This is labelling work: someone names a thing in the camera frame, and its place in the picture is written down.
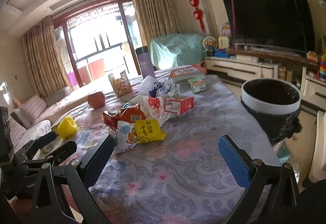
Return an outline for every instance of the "black thermos lid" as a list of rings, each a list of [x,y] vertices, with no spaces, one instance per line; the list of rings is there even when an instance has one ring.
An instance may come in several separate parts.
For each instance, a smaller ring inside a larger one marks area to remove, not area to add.
[[[136,49],[136,54],[137,55],[144,54],[146,52],[148,52],[148,47],[147,46],[144,46],[144,47],[141,47],[141,48],[137,48]]]

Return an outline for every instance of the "metal screw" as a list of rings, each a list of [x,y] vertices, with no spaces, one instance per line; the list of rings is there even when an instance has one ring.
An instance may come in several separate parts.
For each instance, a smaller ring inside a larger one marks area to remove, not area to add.
[[[42,164],[42,169],[46,169],[50,166],[50,164],[48,162]]]
[[[263,161],[261,159],[254,159],[254,164],[255,165],[262,165]]]
[[[285,162],[284,167],[287,168],[287,169],[291,169],[292,166],[288,162]]]
[[[73,166],[76,166],[76,165],[78,165],[79,164],[79,159],[73,159],[72,161],[71,161],[71,165],[73,165]]]

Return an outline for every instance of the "wooden door frame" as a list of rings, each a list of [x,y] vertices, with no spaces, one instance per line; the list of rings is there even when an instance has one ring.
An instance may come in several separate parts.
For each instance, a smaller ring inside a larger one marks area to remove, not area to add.
[[[73,56],[73,51],[72,51],[72,48],[71,48],[71,43],[70,43],[70,39],[69,39],[69,35],[68,35],[67,21],[71,20],[72,18],[74,18],[76,16],[79,16],[79,15],[82,15],[84,13],[90,12],[90,11],[92,11],[94,9],[104,7],[104,6],[106,6],[106,5],[110,4],[110,3],[114,3],[114,2],[116,2],[118,4],[118,6],[119,6],[121,19],[122,19],[122,22],[123,22],[124,30],[125,30],[126,35],[127,35],[129,48],[130,48],[130,51],[131,51],[131,54],[132,54],[132,57],[133,57],[133,60],[134,60],[135,66],[136,66],[137,73],[138,73],[138,75],[141,74],[141,70],[140,70],[140,67],[139,67],[138,60],[137,60],[136,52],[135,52],[135,49],[134,49],[134,46],[133,46],[133,43],[132,43],[132,39],[131,39],[131,36],[130,36],[126,16],[124,14],[123,6],[122,6],[122,3],[129,2],[129,1],[131,1],[131,0],[95,0],[95,1],[92,1],[92,2],[88,2],[88,3],[86,3],[86,4],[84,4],[84,5],[80,6],[80,7],[76,7],[74,9],[72,9],[72,10],[69,10],[66,13],[58,16],[55,19],[53,19],[54,28],[58,28],[60,26],[62,26],[62,28],[63,28],[64,35],[65,35],[66,46],[67,46],[69,58],[70,58],[70,61],[71,61],[71,65],[72,65],[72,68],[73,68],[74,73],[76,75],[76,79],[77,79],[78,84],[79,84],[80,87],[83,86],[83,82],[82,82],[82,79],[81,79],[80,74],[79,74],[78,69],[77,69],[77,63],[76,63],[75,58]]]

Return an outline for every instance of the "yellow foam fruit net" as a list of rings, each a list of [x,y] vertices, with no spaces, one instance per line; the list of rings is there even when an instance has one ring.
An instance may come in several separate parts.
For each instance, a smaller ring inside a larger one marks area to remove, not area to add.
[[[163,140],[166,137],[166,133],[160,128],[156,119],[136,121],[135,131],[137,133],[138,143]]]
[[[67,139],[77,133],[77,124],[71,116],[65,116],[57,128],[57,132],[61,138]]]

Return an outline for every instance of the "pink striped pillow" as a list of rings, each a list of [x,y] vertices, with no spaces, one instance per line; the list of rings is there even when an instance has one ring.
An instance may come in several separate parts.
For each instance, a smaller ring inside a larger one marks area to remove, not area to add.
[[[19,109],[33,123],[46,109],[46,102],[37,94],[34,94]]]
[[[27,131],[24,127],[19,125],[16,120],[9,116],[9,125],[10,125],[10,138],[14,148],[18,145],[23,134]]]

